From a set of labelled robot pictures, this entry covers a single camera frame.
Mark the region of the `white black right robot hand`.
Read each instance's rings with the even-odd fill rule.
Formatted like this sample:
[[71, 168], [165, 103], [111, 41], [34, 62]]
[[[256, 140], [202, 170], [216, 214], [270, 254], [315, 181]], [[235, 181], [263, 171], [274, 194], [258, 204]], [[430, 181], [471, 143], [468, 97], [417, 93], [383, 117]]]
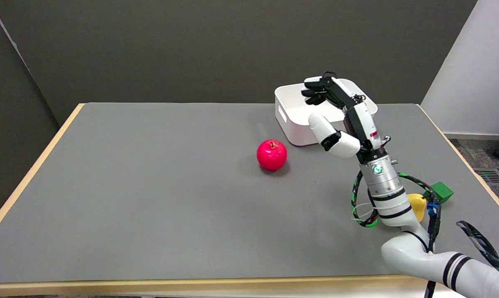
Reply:
[[325, 151], [341, 158], [357, 157], [362, 165], [385, 157], [384, 144], [389, 140], [378, 134], [367, 107], [367, 96], [354, 92], [344, 79], [337, 79], [335, 75], [325, 72], [322, 76], [307, 78], [301, 90], [306, 104], [318, 106], [328, 102], [344, 114], [345, 130], [336, 130], [321, 113], [310, 114], [308, 123], [317, 142]]

